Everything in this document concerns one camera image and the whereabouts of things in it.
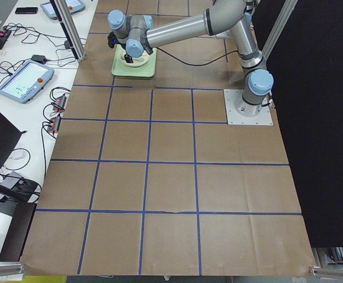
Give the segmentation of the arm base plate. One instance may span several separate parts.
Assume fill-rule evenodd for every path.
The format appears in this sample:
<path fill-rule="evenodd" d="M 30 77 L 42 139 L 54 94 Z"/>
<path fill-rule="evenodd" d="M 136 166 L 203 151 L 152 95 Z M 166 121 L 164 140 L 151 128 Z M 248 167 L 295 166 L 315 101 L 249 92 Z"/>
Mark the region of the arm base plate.
<path fill-rule="evenodd" d="M 243 90 L 224 89 L 224 102 L 228 125 L 273 126 L 273 120 L 266 98 L 257 106 L 243 100 Z"/>

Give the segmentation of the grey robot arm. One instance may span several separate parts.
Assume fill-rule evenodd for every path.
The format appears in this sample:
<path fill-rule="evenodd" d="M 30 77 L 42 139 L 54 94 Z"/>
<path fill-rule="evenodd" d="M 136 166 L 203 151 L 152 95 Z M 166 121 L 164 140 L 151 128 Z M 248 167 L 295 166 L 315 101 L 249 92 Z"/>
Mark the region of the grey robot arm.
<path fill-rule="evenodd" d="M 254 117 L 263 107 L 274 79 L 266 67 L 266 59 L 251 33 L 245 14 L 246 1 L 215 1 L 202 14 L 154 27 L 148 15 L 125 15 L 120 10 L 109 13 L 111 33 L 107 37 L 110 48 L 121 45 L 129 59 L 139 58 L 154 48 L 187 40 L 200 35 L 230 34 L 237 45 L 240 65 L 244 72 L 244 90 L 234 107 L 245 117 Z"/>

